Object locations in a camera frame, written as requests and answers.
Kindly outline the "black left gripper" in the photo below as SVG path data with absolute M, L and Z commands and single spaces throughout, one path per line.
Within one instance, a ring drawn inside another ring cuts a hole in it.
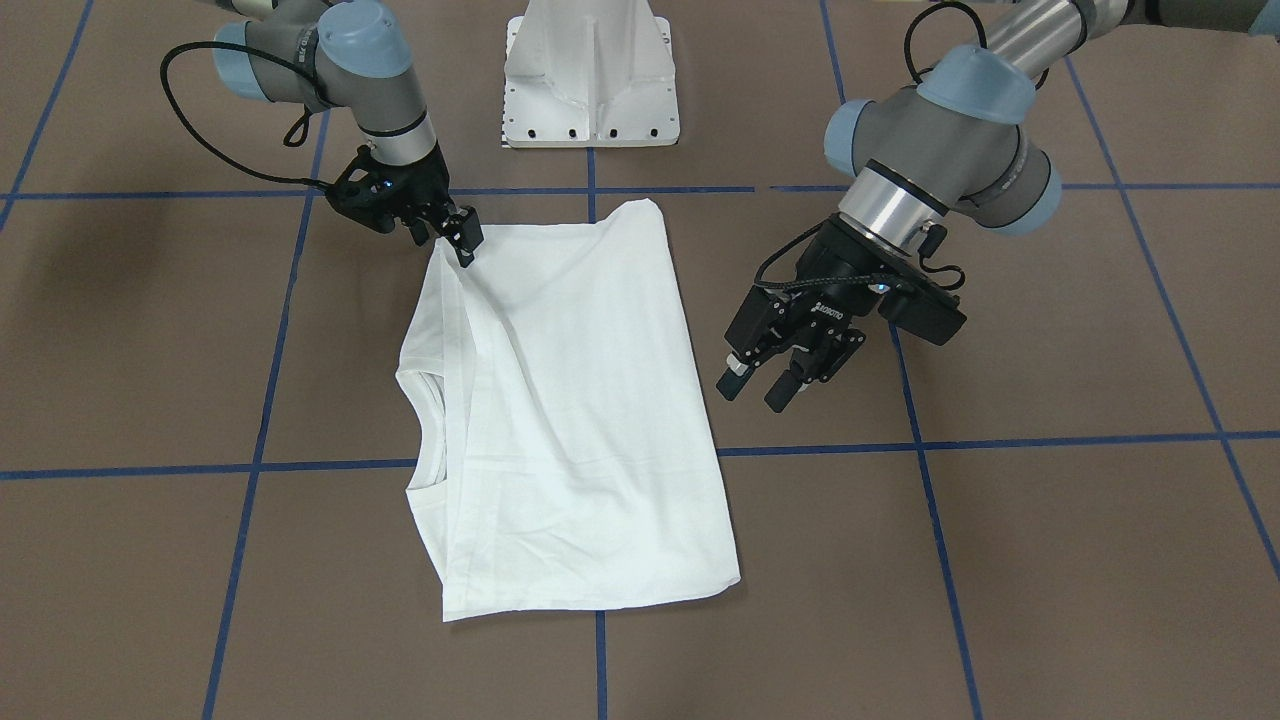
M 886 293 L 893 274 L 836 217 L 824 219 L 768 256 L 756 269 L 724 338 L 731 347 L 716 391 L 735 401 L 772 357 L 791 352 L 788 366 L 765 392 L 782 413 L 814 382 L 827 382 L 865 336 L 854 328 Z

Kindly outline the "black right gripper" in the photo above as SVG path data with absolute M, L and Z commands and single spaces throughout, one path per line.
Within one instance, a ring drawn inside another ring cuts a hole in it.
M 458 205 L 451 196 L 451 173 L 442 150 L 403 168 L 399 176 L 399 218 L 415 242 L 425 243 L 434 233 L 454 250 L 461 268 L 468 268 L 484 242 L 477 210 Z

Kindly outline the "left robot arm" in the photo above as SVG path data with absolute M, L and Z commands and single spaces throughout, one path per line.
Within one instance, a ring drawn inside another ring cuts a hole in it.
M 788 365 L 765 395 L 780 413 L 829 380 L 864 345 L 859 316 L 933 345 L 966 318 L 956 284 L 927 264 L 955 211 L 1004 234 L 1025 234 L 1059 208 L 1062 181 L 1024 129 L 1048 68 L 1119 26 L 1277 33 L 1275 1 L 1020 1 L 933 67 L 908 59 L 911 81 L 883 101 L 845 102 L 824 136 L 828 163 L 852 184 L 837 210 L 792 241 L 791 281 L 760 266 L 726 331 L 717 391 L 736 398 L 781 354 Z

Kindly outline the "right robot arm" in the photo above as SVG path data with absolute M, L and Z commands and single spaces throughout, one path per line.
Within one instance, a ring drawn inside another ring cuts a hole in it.
M 238 20 L 216 33 L 215 67 L 234 94 L 351 110 L 365 137 L 324 193 L 371 231 L 410 229 L 449 242 L 461 266 L 484 236 L 476 211 L 451 197 L 451 178 L 410 45 L 379 1 L 224 1 Z

